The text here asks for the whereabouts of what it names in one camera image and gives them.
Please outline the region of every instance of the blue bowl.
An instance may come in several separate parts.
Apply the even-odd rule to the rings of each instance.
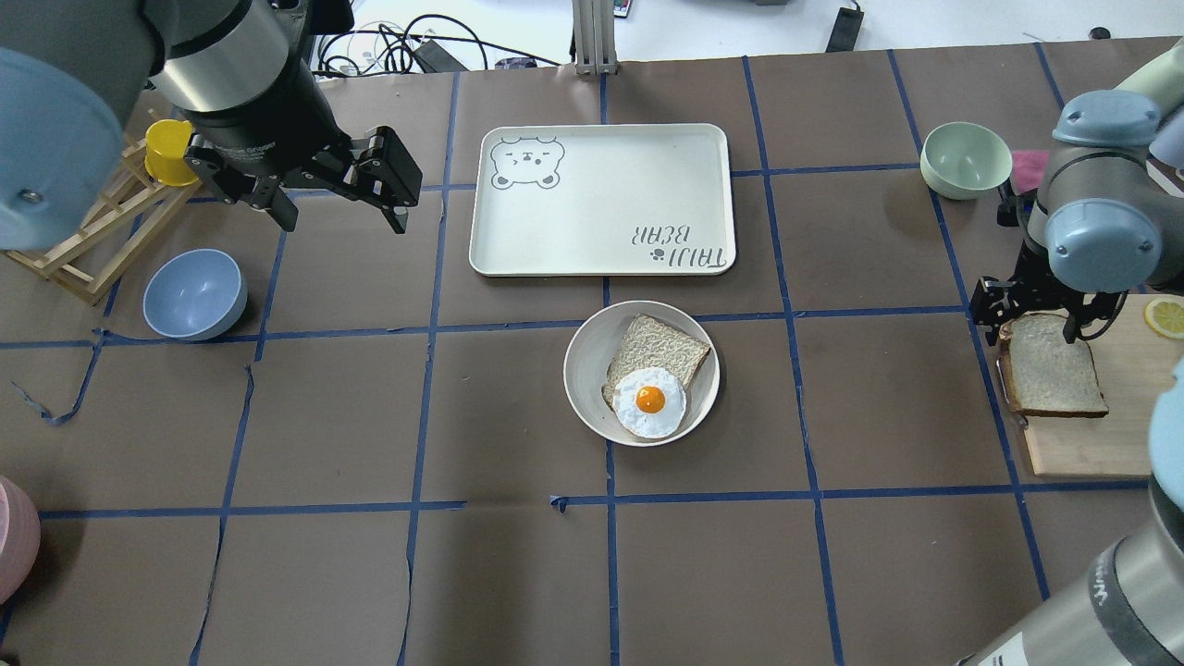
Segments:
[[[189,250],[160,267],[144,289],[144,321],[153,331],[195,342],[221,335],[246,308],[246,281],[230,255]]]

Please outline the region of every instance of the green bowl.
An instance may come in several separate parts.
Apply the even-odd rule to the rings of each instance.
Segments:
[[[976,199],[1011,177],[1011,151],[990,129],[948,122],[929,133],[921,148],[921,178],[948,199]]]

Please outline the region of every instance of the white plate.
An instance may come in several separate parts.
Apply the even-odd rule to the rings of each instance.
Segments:
[[[502,127],[482,141],[469,243],[482,275],[718,275],[735,256],[714,124]]]
[[[644,440],[633,435],[617,421],[617,415],[609,409],[600,395],[600,386],[607,380],[609,364],[620,347],[625,329],[638,314],[646,314],[674,326],[683,333],[707,342],[708,352],[699,372],[687,389],[687,414],[682,417],[678,429],[662,440]],[[625,301],[593,314],[584,322],[564,356],[564,390],[567,401],[585,425],[606,440],[631,447],[656,447],[673,442],[707,418],[720,392],[720,357],[715,344],[707,337],[707,331],[681,309],[656,301]]]

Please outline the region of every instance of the wooden cutting board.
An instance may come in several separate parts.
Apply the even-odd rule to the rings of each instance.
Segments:
[[[1038,476],[1126,476],[1151,473],[1147,427],[1159,393],[1176,380],[1184,340],[1157,335],[1143,320],[1154,295],[1131,294],[1122,314],[1089,342],[1098,384],[1109,405],[1102,418],[1029,416],[1024,429],[1032,473]]]

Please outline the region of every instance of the egg white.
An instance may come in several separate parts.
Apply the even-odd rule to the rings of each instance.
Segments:
[[[665,396],[665,404],[656,414],[637,406],[637,391],[656,386]],[[678,429],[687,414],[687,393],[678,378],[662,367],[635,370],[617,383],[612,392],[612,409],[626,430],[648,440],[668,437]]]

